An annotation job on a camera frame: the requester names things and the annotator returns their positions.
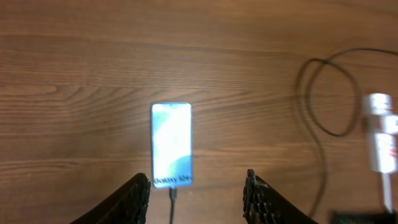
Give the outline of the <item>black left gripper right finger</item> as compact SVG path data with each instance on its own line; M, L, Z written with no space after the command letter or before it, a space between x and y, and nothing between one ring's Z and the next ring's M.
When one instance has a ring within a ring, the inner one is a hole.
M243 217L248 224L317 224L248 169L243 189Z

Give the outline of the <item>blue Samsung Galaxy smartphone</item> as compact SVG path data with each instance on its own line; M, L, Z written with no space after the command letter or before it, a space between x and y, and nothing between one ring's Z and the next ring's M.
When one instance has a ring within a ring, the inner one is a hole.
M157 189L193 184L192 106L154 103L150 108L152 181Z

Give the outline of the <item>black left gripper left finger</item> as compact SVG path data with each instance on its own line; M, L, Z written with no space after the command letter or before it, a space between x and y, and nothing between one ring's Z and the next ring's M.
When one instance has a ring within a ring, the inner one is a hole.
M147 176L138 173L71 224L145 224L150 187Z

